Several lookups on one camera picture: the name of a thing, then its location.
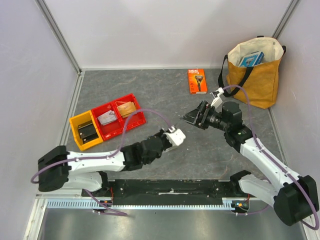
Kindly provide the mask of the black credit card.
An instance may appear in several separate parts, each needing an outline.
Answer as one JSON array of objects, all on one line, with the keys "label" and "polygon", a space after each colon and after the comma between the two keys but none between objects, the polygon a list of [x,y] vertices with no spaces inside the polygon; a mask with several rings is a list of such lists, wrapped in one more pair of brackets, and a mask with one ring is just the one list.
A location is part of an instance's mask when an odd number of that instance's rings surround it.
[{"label": "black credit card", "polygon": [[98,138],[96,129],[93,126],[82,127],[78,129],[79,137],[85,142]]}]

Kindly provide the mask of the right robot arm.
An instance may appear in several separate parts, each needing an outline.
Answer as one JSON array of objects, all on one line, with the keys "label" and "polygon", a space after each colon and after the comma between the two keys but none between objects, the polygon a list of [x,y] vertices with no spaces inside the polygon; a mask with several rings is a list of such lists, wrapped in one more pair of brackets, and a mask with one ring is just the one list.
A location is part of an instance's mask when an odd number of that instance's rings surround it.
[{"label": "right robot arm", "polygon": [[314,216],[315,225],[320,227],[317,212],[320,209],[316,181],[309,175],[301,176],[277,159],[242,119],[239,104],[227,101],[221,112],[207,101],[183,115],[187,123],[206,130],[213,127],[224,132],[229,146],[250,160],[267,178],[256,178],[243,170],[231,176],[229,191],[235,197],[244,193],[253,195],[273,208],[278,218],[287,226]]}]

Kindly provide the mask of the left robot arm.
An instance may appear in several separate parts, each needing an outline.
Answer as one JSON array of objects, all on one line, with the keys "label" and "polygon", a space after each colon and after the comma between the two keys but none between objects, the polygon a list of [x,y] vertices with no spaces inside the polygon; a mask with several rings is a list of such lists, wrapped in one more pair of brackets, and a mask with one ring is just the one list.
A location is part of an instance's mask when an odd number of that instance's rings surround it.
[{"label": "left robot arm", "polygon": [[80,153],[59,145],[38,160],[38,190],[53,192],[61,188],[84,189],[106,196],[110,191],[105,171],[141,169],[159,159],[162,153],[180,146],[186,136],[178,128],[160,130],[147,139],[109,152]]}]

